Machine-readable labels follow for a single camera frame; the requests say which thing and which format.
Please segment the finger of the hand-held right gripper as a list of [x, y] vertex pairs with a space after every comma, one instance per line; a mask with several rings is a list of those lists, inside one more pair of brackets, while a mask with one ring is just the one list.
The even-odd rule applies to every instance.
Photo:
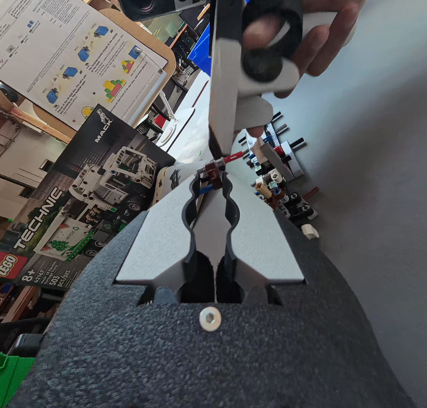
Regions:
[[209, 104], [209, 148], [213, 158], [231, 154], [241, 70], [241, 46], [236, 40], [213, 42]]

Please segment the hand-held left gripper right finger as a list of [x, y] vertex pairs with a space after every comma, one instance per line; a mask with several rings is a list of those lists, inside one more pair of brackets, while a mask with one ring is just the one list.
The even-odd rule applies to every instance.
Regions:
[[229, 223], [222, 258], [222, 302], [283, 302], [278, 288], [304, 276], [280, 226], [284, 216], [256, 200], [236, 176], [223, 175]]

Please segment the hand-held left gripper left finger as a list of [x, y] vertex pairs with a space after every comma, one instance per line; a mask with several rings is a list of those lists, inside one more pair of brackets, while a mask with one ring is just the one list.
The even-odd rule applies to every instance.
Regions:
[[190, 176], [152, 206], [115, 277], [119, 285], [169, 289], [182, 299], [182, 287], [197, 269], [195, 235], [198, 176]]

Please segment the black lego truck chassis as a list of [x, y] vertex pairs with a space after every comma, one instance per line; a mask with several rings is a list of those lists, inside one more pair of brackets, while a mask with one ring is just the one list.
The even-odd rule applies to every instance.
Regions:
[[318, 213], [307, 202], [310, 196], [318, 192], [318, 187], [306, 195], [300, 195], [292, 191], [289, 185], [303, 176], [295, 149], [303, 147], [306, 142], [303, 138], [293, 143], [280, 141], [280, 135], [288, 130], [287, 124], [275, 126], [281, 118], [281, 112], [275, 113], [264, 126], [260, 139], [251, 137], [247, 130], [243, 130], [244, 136], [238, 140], [243, 148], [243, 160], [257, 175], [252, 183], [255, 195], [274, 211], [282, 213], [308, 240], [319, 239], [318, 231], [311, 224]]

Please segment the red brown lego axle assembly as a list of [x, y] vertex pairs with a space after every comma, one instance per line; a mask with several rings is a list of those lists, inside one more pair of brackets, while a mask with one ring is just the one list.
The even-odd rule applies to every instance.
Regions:
[[204, 175], [200, 178], [200, 184], [207, 182], [207, 186], [200, 188], [199, 195], [206, 194], [212, 190], [222, 188], [222, 174], [226, 170], [226, 165], [232, 161], [243, 157], [243, 152], [239, 151], [231, 156], [221, 157], [218, 160], [208, 161], [202, 168], [196, 170], [198, 175]]

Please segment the dark lego set box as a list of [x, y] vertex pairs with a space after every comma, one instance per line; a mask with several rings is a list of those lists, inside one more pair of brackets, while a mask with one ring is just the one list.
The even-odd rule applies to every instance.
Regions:
[[153, 202], [175, 159], [97, 105], [1, 239], [1, 284], [65, 291]]

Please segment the blue plastic bin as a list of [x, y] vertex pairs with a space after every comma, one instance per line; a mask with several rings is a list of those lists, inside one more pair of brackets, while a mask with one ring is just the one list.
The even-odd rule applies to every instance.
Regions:
[[201, 69], [208, 76], [211, 75], [211, 57], [210, 57], [210, 27], [208, 24], [201, 37], [189, 54], [189, 60]]

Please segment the white stand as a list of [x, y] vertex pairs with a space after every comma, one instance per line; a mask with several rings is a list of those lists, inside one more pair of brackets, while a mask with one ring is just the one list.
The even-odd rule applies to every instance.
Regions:
[[208, 146], [210, 77], [198, 71], [172, 121], [163, 129], [157, 145], [175, 159], [175, 165], [212, 159]]

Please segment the dark grey power adapter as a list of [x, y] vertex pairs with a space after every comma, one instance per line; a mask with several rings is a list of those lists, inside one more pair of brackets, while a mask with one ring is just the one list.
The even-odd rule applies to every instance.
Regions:
[[21, 334], [7, 354], [21, 358], [34, 358], [40, 349], [43, 338], [44, 334]]

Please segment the wooden board with instruction sheet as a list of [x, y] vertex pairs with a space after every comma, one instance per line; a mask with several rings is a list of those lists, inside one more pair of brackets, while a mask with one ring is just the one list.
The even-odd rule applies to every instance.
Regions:
[[136, 124], [174, 73], [169, 47], [120, 11], [0, 1], [1, 82], [75, 131], [97, 105]]

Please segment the green plastic bin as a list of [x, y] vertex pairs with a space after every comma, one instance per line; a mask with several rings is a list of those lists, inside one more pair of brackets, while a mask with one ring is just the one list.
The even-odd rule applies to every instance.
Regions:
[[0, 353], [0, 407], [5, 407], [27, 377], [35, 358]]

